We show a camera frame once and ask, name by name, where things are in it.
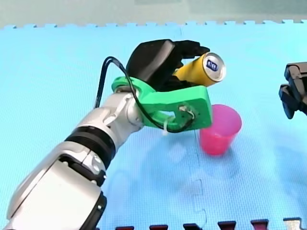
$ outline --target black robotic fingers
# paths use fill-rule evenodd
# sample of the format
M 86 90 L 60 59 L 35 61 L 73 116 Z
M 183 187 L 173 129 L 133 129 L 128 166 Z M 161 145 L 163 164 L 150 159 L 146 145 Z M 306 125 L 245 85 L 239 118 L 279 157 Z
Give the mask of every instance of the black robotic fingers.
M 195 58 L 209 51 L 199 42 L 189 40 L 144 42 L 134 49 L 126 70 L 130 77 L 146 82 L 156 91 L 183 89 L 191 85 L 173 76 L 175 70 L 183 66 L 182 59 Z
M 284 76 L 288 84 L 280 86 L 279 97 L 286 116 L 292 119 L 296 111 L 307 115 L 307 62 L 288 64 Z

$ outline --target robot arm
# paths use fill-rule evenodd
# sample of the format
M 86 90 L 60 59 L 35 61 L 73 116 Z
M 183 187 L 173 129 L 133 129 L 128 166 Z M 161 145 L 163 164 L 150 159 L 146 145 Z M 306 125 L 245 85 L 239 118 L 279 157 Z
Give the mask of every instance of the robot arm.
M 208 73 L 204 70 L 189 80 L 187 76 L 195 72 L 195 65 L 179 71 L 184 67 L 183 58 L 203 56 L 209 51 L 192 41 L 158 40 L 140 44 L 127 70 L 116 58 L 107 58 L 94 110 L 18 186 L 3 230 L 97 230 L 106 208 L 100 187 L 112 159 L 130 134 L 143 126 L 177 133 L 211 124 L 206 87 L 195 84 L 200 82 L 198 77 L 208 77 Z M 204 58 L 219 64 L 218 69 L 209 72 L 214 77 L 224 73 L 224 63 L 217 55 Z M 125 77 L 115 79 L 113 94 L 100 106 L 106 69 L 111 62 Z M 173 76 L 175 70 L 180 77 Z M 161 111 L 173 111 L 176 117 Z
M 289 83 L 280 86 L 279 96 L 287 117 L 296 111 L 307 115 L 307 62 L 287 64 L 284 76 Z
M 106 207 L 106 170 L 142 126 L 131 93 L 110 95 L 18 187 L 4 230 L 95 230 Z

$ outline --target can lid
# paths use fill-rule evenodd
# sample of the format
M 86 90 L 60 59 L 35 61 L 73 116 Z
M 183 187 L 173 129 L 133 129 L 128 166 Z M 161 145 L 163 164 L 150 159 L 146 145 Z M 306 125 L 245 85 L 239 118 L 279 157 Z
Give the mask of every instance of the can lid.
M 226 76 L 226 66 L 220 56 L 215 53 L 205 54 L 202 66 L 208 77 L 215 81 L 222 81 Z

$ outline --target zip tie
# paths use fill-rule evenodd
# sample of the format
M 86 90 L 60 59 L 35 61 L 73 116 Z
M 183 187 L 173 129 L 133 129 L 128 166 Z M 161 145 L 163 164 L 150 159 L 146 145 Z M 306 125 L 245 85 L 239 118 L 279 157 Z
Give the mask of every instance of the zip tie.
M 167 134 L 168 134 L 168 131 L 167 131 L 167 123 L 169 122 L 170 119 L 173 119 L 173 118 L 175 118 L 175 117 L 169 116 L 169 117 L 164 121 L 164 123 L 163 123 L 163 131 L 162 131 L 162 135 L 163 135 L 163 136 L 167 136 Z

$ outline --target blue foam mat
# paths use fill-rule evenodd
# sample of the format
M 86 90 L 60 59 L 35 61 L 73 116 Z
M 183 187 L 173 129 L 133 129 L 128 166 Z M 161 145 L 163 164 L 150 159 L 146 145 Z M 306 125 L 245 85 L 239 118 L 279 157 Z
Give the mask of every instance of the blue foam mat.
M 285 65 L 307 61 L 305 21 L 34 27 L 0 31 L 0 227 L 18 183 L 92 108 L 104 58 L 126 64 L 138 43 L 162 38 L 199 41 L 224 59 L 227 77 L 209 94 L 213 104 L 235 108 L 243 128 L 218 159 L 200 151 L 197 132 L 133 134 L 107 171 L 99 227 L 212 230 L 236 221 L 247 230 L 251 220 L 268 219 L 269 229 L 284 230 L 284 218 L 307 227 L 306 117 L 287 120 L 278 97 Z M 121 75 L 111 67 L 106 86 Z M 110 94 L 106 87 L 104 99 Z

